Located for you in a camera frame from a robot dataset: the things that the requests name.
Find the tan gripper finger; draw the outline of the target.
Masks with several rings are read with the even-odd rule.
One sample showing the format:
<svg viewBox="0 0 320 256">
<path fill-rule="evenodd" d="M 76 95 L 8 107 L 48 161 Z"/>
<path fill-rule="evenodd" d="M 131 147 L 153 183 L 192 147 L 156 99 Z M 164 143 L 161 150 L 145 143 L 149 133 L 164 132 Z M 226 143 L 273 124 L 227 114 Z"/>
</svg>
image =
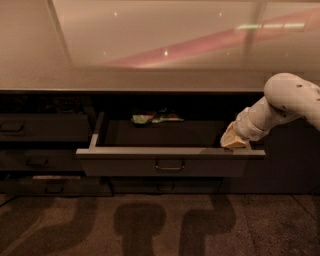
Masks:
<svg viewBox="0 0 320 256">
<path fill-rule="evenodd" d="M 249 140 L 239 132 L 235 121 L 229 124 L 220 139 L 220 145 L 230 150 L 245 148 L 248 144 Z"/>
</svg>

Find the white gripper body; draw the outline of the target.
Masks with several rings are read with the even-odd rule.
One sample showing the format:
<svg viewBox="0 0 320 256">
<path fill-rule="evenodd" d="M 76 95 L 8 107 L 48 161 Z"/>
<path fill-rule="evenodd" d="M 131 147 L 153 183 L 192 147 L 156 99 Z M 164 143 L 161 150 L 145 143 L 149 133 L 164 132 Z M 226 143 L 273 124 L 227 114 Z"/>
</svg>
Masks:
<svg viewBox="0 0 320 256">
<path fill-rule="evenodd" d="M 237 115 L 234 127 L 236 134 L 247 141 L 259 141 L 269 133 L 265 114 L 249 107 Z"/>
</svg>

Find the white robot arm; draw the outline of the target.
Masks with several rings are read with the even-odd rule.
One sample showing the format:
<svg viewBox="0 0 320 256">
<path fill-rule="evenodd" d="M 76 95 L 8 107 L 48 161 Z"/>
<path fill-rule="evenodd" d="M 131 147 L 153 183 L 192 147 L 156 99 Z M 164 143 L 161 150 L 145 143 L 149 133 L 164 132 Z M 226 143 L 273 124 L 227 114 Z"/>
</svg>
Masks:
<svg viewBox="0 0 320 256">
<path fill-rule="evenodd" d="M 244 148 L 274 127 L 299 118 L 320 130 L 319 86 L 291 73 L 276 74 L 266 82 L 264 96 L 229 124 L 220 145 L 231 150 Z"/>
</svg>

